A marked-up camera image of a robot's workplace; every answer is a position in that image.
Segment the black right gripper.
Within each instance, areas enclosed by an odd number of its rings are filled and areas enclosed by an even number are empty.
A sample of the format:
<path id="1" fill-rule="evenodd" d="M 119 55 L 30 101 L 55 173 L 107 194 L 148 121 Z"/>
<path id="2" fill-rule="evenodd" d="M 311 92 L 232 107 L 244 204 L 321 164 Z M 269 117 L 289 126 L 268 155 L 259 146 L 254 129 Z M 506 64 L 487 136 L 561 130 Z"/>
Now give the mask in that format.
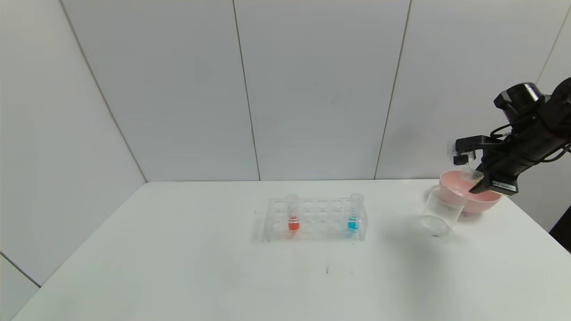
<path id="1" fill-rule="evenodd" d="M 481 172 L 469 175 L 469 181 L 474 183 L 469 193 L 480 194 L 493 190 L 514 195 L 519 192 L 519 175 L 554 153 L 552 136 L 508 138 L 508 142 L 501 143 L 500 140 L 485 137 L 484 142 L 492 146 L 483 149 Z"/>

